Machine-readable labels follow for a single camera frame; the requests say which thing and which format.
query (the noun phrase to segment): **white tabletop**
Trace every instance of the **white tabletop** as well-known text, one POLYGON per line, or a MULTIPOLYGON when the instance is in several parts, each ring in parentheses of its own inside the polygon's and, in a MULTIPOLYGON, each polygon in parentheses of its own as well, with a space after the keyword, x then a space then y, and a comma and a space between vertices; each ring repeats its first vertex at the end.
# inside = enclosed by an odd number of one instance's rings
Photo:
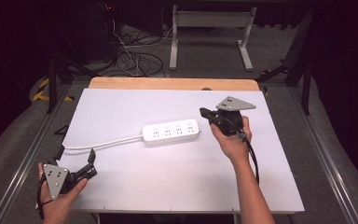
MULTIPOLYGON (((99 145, 136 136, 147 124, 195 119, 195 140, 149 147, 142 138, 96 149, 98 172, 73 208, 90 212, 237 213, 234 170, 212 136, 200 108, 215 110, 227 96, 253 105, 244 110, 253 133, 260 188, 272 213, 304 211, 261 91, 153 91, 85 89, 63 141, 65 147, 99 145)), ((76 172, 89 150, 65 150, 59 165, 76 172)))

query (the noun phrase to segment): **human hand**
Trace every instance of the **human hand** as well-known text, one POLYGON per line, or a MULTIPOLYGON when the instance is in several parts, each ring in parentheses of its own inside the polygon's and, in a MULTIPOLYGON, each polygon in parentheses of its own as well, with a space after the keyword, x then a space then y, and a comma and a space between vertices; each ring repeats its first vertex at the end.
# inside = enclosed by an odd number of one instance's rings
MULTIPOLYGON (((38 168, 40 179, 43 174, 42 163, 38 164, 38 168)), ((46 203, 51 200, 51 195, 48 189, 48 184, 45 181, 45 183, 43 183, 42 190, 40 193, 40 200, 42 203, 45 203, 43 205, 43 213, 45 215, 43 223, 68 223, 72 203, 74 202, 77 195, 86 187, 87 183, 88 179, 84 178, 68 193, 61 194, 56 200, 46 203)))
MULTIPOLYGON (((251 142, 252 132, 248 117, 242 116, 242 122, 243 131, 246 133, 248 141, 251 142)), ((211 124, 211 130, 223 152, 234 165, 239 162, 249 162, 249 148, 237 135, 225 136, 214 124, 211 124)))

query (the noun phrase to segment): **human arm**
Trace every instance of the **human arm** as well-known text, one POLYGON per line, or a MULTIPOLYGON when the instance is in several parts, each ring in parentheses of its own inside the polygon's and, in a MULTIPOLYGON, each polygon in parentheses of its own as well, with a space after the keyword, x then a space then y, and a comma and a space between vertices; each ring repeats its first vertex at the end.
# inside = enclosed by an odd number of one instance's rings
MULTIPOLYGON (((42 177, 43 168, 42 163, 38 164, 39 179, 42 177)), ((46 203, 51 200, 48 184, 45 182, 42 185, 40 199, 43 205, 44 224, 65 224, 69 223, 69 215, 71 212, 72 203, 77 195, 86 187, 88 179, 82 179, 73 189, 68 193, 60 195, 56 200, 46 203)))
MULTIPOLYGON (((249 142, 252 133, 249 119, 242 117, 243 130, 249 142)), ((237 188, 241 208, 242 224, 270 224, 275 223, 269 207, 264 199, 255 179, 249 162, 249 149, 237 135, 225 136, 214 124, 211 125, 213 136, 216 138, 225 155, 233 164, 237 178, 237 188)))

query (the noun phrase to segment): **gray carpet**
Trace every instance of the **gray carpet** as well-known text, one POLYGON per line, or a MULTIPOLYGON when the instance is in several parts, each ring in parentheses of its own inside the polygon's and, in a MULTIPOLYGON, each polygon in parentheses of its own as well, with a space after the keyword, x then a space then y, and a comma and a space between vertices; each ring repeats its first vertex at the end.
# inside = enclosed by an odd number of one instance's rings
MULTIPOLYGON (((153 47, 130 48, 156 54, 164 62, 164 70, 169 77, 210 77, 210 78, 255 78, 264 70, 280 65, 293 39, 296 29, 281 31, 278 28, 254 27, 248 42, 254 71, 246 72, 237 49, 236 40, 241 39, 241 29, 223 29, 217 34, 200 31, 183 31, 179 36, 178 64, 170 71, 170 45, 166 40, 153 47)), ((337 197, 325 174, 324 168, 315 153, 315 146, 302 119, 302 111, 296 107, 296 99, 290 89, 282 84, 284 75, 278 75, 261 87, 268 87, 266 96, 268 108, 276 125, 306 211, 288 216, 275 216, 277 223, 348 223, 337 197)), ((62 135, 54 133, 68 125, 76 109, 76 103, 89 77, 77 77, 66 95, 75 96, 73 102, 62 102, 51 121, 46 138, 41 144, 32 168, 21 183, 18 194, 13 197, 5 223, 40 223, 34 210, 37 187, 37 168, 39 161, 48 161, 61 145, 62 135)), ((312 82, 310 95, 310 118, 321 142, 328 149, 339 173, 348 189, 352 202, 358 212, 358 173, 339 144, 325 115, 324 107, 318 99, 315 83, 312 82)), ((46 117, 48 102, 36 101, 7 128, 0 138, 0 202, 22 159, 33 145, 34 138, 46 117)), ((74 212, 72 223, 95 223, 89 214, 74 212)))

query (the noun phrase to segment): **power strip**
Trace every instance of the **power strip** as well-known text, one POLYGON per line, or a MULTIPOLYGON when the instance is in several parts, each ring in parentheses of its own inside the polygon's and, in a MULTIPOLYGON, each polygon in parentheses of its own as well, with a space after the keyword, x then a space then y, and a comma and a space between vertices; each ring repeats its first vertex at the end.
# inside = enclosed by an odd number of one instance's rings
POLYGON ((151 124, 142 129, 145 144, 148 146, 195 139, 199 133, 199 124, 194 119, 151 124))

